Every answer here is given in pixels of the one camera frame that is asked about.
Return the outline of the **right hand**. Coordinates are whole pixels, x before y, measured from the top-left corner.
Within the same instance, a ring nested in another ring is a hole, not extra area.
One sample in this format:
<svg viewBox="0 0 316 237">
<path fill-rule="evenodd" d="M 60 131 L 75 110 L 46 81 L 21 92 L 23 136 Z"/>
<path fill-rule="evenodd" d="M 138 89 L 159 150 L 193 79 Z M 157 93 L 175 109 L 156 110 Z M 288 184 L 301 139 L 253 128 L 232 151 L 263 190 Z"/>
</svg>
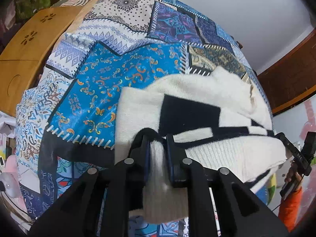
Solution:
<svg viewBox="0 0 316 237">
<path fill-rule="evenodd" d="M 295 178 L 297 182 L 300 183 L 300 181 L 302 180 L 302 175 L 298 173 L 297 169 L 298 169 L 297 164 L 294 161 L 292 161 L 289 171 L 287 172 L 287 175 L 285 176 L 285 179 L 284 179 L 285 183 L 290 182 L 292 178 Z"/>
</svg>

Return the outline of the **orange sleeve forearm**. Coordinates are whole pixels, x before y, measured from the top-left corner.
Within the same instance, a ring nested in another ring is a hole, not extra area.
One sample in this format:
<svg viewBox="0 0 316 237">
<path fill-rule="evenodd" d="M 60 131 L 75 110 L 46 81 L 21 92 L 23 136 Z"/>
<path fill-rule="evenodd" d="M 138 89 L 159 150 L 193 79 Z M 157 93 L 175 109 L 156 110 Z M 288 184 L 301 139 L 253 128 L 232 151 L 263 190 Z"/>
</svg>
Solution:
<svg viewBox="0 0 316 237">
<path fill-rule="evenodd" d="M 299 189 L 289 194 L 287 198 L 281 202 L 278 218 L 289 232 L 295 227 L 300 202 L 302 200 L 302 193 L 302 187 L 299 187 Z"/>
</svg>

